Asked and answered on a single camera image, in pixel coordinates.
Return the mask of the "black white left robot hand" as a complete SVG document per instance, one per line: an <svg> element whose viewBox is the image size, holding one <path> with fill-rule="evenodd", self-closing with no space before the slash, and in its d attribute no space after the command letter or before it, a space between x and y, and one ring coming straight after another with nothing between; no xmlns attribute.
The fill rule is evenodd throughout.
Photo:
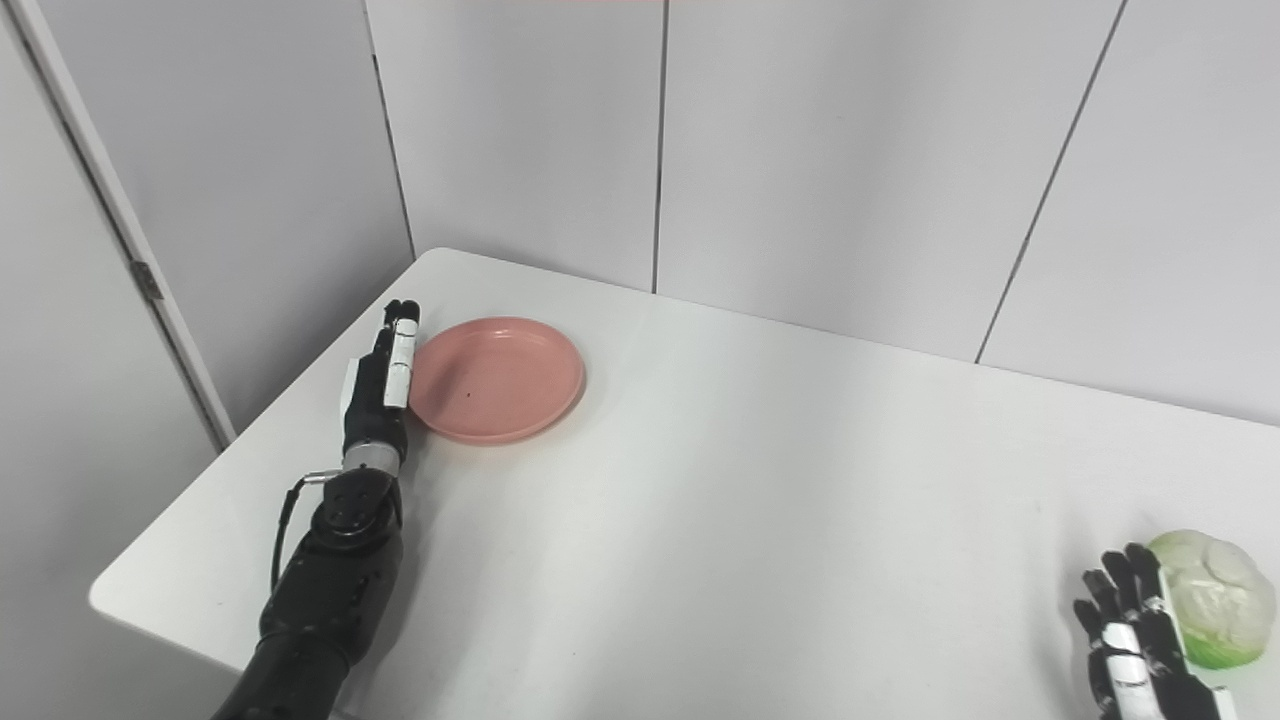
<svg viewBox="0 0 1280 720"><path fill-rule="evenodd" d="M412 300L392 300L383 314L372 348L355 365L349 401L343 416L344 452L381 443L404 457L412 363L421 309Z"/></svg>

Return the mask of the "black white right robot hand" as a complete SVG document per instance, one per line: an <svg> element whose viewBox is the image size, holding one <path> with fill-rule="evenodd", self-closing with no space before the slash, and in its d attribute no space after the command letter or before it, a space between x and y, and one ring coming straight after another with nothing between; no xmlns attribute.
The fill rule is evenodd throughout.
<svg viewBox="0 0 1280 720"><path fill-rule="evenodd" d="M1110 550L1083 573L1071 610L1085 633L1085 674L1102 719L1236 719L1233 693L1192 671L1172 596L1140 543Z"/></svg>

